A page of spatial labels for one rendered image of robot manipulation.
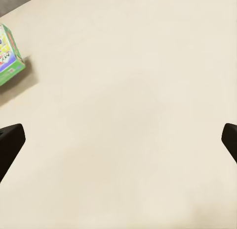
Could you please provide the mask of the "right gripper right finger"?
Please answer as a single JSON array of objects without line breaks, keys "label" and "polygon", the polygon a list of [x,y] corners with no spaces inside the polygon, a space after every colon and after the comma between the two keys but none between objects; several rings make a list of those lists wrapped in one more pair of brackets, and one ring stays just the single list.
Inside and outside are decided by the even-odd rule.
[{"label": "right gripper right finger", "polygon": [[237,125],[226,123],[221,141],[237,163]]}]

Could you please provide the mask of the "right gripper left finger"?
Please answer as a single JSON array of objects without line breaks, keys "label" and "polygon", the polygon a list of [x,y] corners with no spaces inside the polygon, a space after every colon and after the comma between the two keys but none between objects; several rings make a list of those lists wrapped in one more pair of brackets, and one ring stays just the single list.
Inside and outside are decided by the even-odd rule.
[{"label": "right gripper left finger", "polygon": [[0,128],[0,183],[26,142],[21,123]]}]

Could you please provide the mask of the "board game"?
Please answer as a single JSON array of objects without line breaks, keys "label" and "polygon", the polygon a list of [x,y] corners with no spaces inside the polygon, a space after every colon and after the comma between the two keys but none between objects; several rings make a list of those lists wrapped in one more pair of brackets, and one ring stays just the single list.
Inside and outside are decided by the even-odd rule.
[{"label": "board game", "polygon": [[0,86],[25,67],[11,31],[0,24]]}]

